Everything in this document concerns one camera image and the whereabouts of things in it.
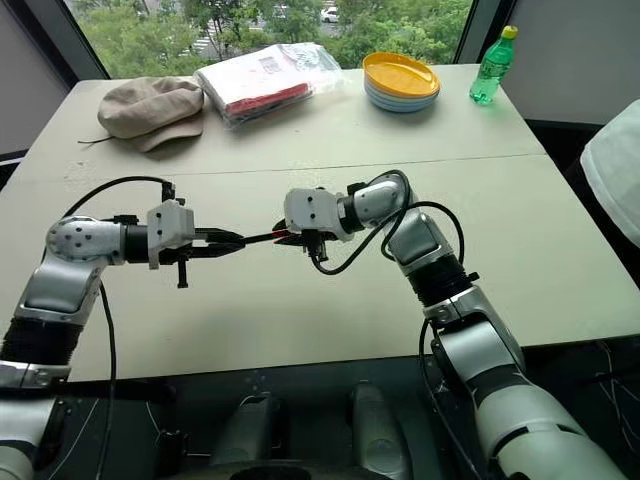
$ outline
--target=bottle label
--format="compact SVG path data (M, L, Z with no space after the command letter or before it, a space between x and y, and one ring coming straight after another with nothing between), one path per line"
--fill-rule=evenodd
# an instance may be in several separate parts
M509 69L509 65L504 65L502 63L495 63L485 58L480 66L480 77L487 78L502 78L507 70Z

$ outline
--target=plastic bag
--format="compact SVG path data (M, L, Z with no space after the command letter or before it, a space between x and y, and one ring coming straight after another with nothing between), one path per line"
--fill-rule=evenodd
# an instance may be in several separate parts
M229 127L344 83L340 65L315 43L272 45L203 67L194 76Z

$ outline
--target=screw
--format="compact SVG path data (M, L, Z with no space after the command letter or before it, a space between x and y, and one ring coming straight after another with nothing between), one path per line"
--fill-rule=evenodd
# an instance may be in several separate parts
M440 307L436 310L435 320L438 323L444 323L451 318L449 310L444 307Z

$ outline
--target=tree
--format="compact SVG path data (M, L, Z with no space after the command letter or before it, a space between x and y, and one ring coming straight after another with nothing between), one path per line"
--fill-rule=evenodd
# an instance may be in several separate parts
M198 29L163 0L156 12L139 0L86 0L77 21L113 78L188 75L209 63L192 50Z
M182 8L185 16L207 36L220 61L238 54L230 51L230 47L244 44L245 37L255 37L247 26L258 18L252 0L182 0Z
M258 8L276 43L298 43L320 38L322 4L322 0L259 0Z
M470 0L337 0L341 35L323 39L343 68L357 68L375 51L450 63Z

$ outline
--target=plastic bottle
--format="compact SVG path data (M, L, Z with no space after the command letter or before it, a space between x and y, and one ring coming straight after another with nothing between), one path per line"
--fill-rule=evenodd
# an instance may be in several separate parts
M513 63L513 40L517 36L518 29L516 27L504 27L498 41L491 45L484 54L478 70L478 77L469 90L469 96L474 102L486 105L493 99L500 82Z

